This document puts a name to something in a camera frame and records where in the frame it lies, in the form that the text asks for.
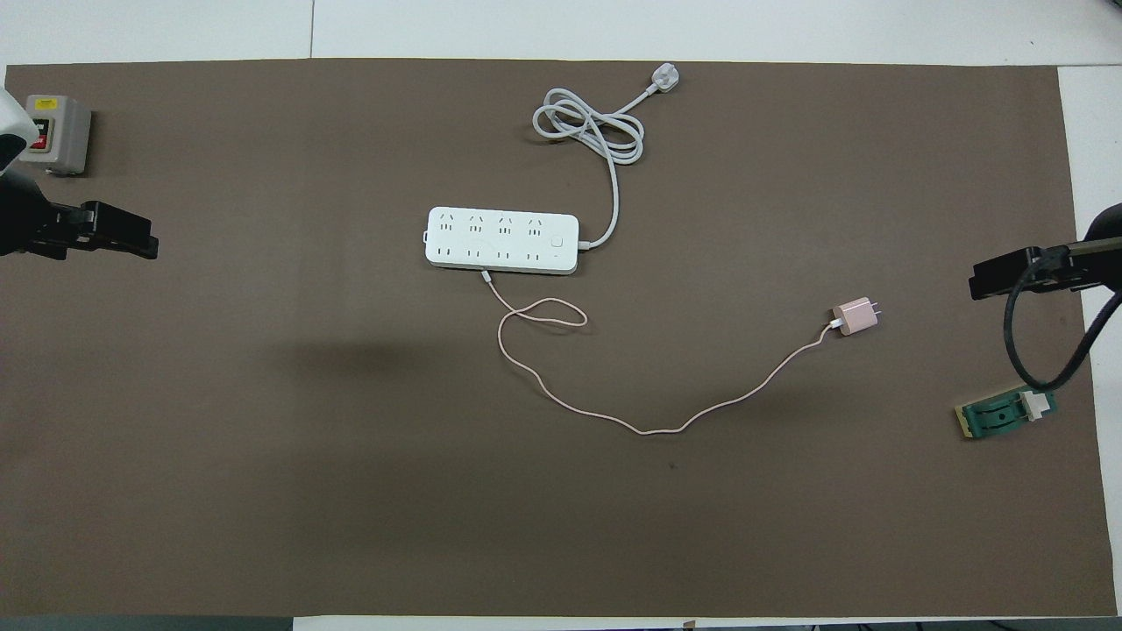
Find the white plug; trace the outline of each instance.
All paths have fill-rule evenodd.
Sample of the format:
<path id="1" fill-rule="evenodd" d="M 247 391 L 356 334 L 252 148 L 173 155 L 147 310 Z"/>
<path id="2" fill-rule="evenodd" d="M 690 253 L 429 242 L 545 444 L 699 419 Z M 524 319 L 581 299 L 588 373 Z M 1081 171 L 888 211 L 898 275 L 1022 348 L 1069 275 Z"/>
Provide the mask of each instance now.
<path id="1" fill-rule="evenodd" d="M 876 317 L 881 314 L 875 311 L 875 302 L 870 302 L 867 298 L 839 304 L 834 308 L 835 320 L 830 321 L 831 329 L 842 329 L 842 335 L 852 336 L 857 331 L 864 331 L 877 323 Z"/>
<path id="2" fill-rule="evenodd" d="M 659 66 L 654 71 L 654 74 L 651 75 L 651 82 L 654 83 L 660 92 L 670 92 L 674 85 L 678 85 L 680 79 L 681 75 L 678 73 L 678 68 L 670 62 Z"/>

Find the power outlet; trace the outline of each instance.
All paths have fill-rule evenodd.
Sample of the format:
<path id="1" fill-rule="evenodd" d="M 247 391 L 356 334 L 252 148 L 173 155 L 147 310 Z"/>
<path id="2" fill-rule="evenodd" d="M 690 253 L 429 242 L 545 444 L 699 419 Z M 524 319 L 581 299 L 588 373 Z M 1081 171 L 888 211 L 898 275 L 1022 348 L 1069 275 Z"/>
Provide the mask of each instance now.
<path id="1" fill-rule="evenodd" d="M 438 205 L 424 254 L 436 267 L 572 274 L 579 231 L 571 214 Z"/>

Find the gray electrical box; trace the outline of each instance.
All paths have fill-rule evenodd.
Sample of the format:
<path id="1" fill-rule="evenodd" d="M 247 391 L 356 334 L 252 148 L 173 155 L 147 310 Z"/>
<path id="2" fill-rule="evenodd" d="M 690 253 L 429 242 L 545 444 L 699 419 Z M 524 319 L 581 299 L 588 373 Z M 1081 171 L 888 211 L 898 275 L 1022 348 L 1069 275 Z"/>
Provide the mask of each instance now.
<path id="1" fill-rule="evenodd" d="M 53 175 L 77 175 L 85 171 L 90 145 L 90 110 L 70 97 L 31 94 L 24 107 L 39 137 L 19 156 Z"/>

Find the green terminal block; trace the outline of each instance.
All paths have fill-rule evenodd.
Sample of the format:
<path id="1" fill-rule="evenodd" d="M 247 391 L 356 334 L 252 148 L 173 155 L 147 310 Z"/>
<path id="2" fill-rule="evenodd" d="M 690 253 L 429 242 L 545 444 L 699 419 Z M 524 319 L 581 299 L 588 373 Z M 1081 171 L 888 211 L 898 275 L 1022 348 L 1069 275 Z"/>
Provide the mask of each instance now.
<path id="1" fill-rule="evenodd" d="M 1056 399 L 1027 385 L 955 408 L 966 438 L 985 438 L 1040 420 L 1056 411 Z"/>

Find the brown table surface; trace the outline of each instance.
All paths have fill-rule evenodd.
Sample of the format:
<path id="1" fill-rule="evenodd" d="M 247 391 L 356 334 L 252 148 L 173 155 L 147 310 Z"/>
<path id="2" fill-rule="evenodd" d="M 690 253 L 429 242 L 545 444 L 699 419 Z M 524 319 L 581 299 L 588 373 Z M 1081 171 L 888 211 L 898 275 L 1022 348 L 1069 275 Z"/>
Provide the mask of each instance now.
<path id="1" fill-rule="evenodd" d="M 600 158 L 530 115 L 656 64 L 12 66 L 92 108 L 54 201 L 148 217 L 155 262 L 0 259 L 0 614 L 1113 614 L 1089 367 L 1047 421 L 963 439 L 1015 385 L 971 266 L 1075 238 L 1055 68 L 684 63 L 635 110 L 619 228 L 569 277 L 592 323 L 495 345 L 440 204 L 609 216 Z M 1023 301 L 1047 372 L 1076 296 Z"/>

